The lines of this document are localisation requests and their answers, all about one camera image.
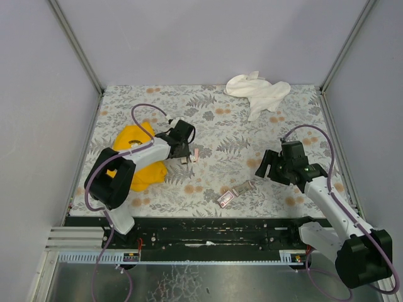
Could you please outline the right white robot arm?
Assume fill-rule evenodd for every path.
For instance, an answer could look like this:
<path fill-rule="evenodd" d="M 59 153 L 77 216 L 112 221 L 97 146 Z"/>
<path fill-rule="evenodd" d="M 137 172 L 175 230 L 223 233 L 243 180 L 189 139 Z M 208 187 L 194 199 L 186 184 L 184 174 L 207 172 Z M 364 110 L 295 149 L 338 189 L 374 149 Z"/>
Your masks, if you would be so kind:
<path fill-rule="evenodd" d="M 310 164 L 302 142 L 283 142 L 281 151 L 266 150 L 256 176 L 296 185 L 322 211 L 333 230 L 310 217 L 299 219 L 300 241 L 334 262 L 340 280 L 353 289 L 392 276 L 392 239 L 375 230 L 343 201 L 320 164 Z"/>

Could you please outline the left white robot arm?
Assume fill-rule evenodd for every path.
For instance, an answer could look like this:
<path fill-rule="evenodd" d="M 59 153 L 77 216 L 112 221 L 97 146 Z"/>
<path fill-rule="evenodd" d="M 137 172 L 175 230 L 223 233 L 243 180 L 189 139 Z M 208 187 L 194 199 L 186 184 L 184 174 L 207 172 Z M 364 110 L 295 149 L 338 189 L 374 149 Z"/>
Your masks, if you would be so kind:
<path fill-rule="evenodd" d="M 189 157 L 189 144 L 195 138 L 195 127 L 181 119 L 169 120 L 174 126 L 150 141 L 122 151 L 105 148 L 96 159 L 84 182 L 84 202 L 90 211 L 103 211 L 110 226 L 126 235 L 135 220 L 125 209 L 134 174 L 166 159 Z"/>

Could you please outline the white red staple box sleeve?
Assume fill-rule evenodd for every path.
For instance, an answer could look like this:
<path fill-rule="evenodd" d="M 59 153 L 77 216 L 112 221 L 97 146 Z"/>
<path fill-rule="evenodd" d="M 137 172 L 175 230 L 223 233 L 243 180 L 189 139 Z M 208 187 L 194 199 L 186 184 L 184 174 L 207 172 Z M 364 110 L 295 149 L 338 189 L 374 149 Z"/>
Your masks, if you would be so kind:
<path fill-rule="evenodd" d="M 235 197 L 236 195 L 232 191 L 227 191 L 219 197 L 217 202 L 221 208 L 225 208 Z"/>

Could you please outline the brown staple box tray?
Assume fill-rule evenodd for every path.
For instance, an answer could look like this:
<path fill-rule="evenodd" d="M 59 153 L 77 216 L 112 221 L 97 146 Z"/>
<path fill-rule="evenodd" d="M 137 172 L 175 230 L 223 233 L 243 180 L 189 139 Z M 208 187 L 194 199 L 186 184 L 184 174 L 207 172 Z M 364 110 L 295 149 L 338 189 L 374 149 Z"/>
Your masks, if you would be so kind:
<path fill-rule="evenodd" d="M 255 186 L 251 181 L 246 181 L 238 186 L 235 186 L 232 188 L 232 192 L 236 195 L 236 196 L 240 196 L 245 194 L 246 192 L 254 189 Z"/>

